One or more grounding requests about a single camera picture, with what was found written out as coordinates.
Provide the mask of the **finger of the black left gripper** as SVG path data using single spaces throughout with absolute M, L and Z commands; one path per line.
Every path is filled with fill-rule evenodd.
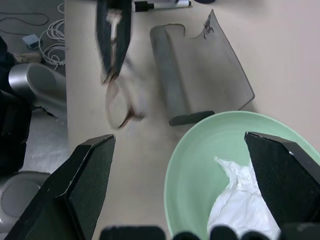
M 107 13 L 114 6 L 113 0 L 98 0 L 96 5 L 96 39 L 105 73 L 112 73 L 111 63 L 111 25 Z
M 125 61 L 131 41 L 132 1 L 115 0 L 115 9 L 120 10 L 120 22 L 116 26 L 115 73 L 118 76 Z

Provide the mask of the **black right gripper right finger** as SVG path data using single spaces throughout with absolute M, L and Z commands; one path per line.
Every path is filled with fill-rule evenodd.
M 279 226 L 319 223 L 320 166 L 296 142 L 246 132 L 244 136 L 261 195 Z

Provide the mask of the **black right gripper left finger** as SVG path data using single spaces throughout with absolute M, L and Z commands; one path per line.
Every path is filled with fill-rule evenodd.
M 104 205 L 116 138 L 88 139 L 44 182 L 7 240 L 90 240 Z

